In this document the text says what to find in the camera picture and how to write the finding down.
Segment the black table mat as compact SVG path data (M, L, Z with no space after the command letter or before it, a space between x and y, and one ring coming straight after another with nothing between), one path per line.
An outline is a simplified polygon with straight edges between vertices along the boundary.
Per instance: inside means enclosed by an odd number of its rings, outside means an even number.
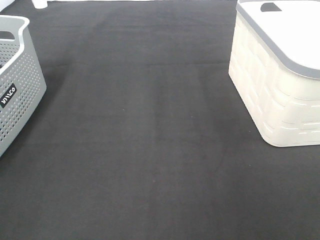
M234 0L17 0L47 85L0 159L3 240L317 240L320 148L260 136Z

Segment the white woven-pattern storage bin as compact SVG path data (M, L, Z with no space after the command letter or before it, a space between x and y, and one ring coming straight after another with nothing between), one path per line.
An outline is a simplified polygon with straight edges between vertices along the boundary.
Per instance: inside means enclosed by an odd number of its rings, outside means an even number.
M239 0L229 76L262 139L320 143L320 3Z

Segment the grey perforated laundry basket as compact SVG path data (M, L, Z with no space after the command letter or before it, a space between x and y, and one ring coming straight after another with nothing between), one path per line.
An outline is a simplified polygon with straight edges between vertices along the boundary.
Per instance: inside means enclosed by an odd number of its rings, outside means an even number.
M0 152L3 154L23 129L47 90L44 75L23 16L1 15L0 30Z

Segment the white cylindrical object background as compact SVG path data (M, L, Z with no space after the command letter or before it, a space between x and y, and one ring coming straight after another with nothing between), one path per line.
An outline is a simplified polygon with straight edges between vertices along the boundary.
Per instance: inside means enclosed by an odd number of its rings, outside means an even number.
M47 0L32 0L32 3L36 9L45 9L48 7Z

